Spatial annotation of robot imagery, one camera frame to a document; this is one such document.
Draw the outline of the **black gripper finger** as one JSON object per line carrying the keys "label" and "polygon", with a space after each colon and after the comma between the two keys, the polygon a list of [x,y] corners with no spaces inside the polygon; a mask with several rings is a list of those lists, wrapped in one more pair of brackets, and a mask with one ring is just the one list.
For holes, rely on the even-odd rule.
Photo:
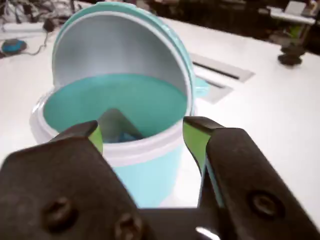
{"label": "black gripper finger", "polygon": [[220,239],[319,239],[317,227],[245,130],[186,116],[183,140],[202,178],[198,206],[213,207]]}
{"label": "black gripper finger", "polygon": [[11,153],[0,170],[3,240],[148,240],[150,228],[90,140],[95,120]]}

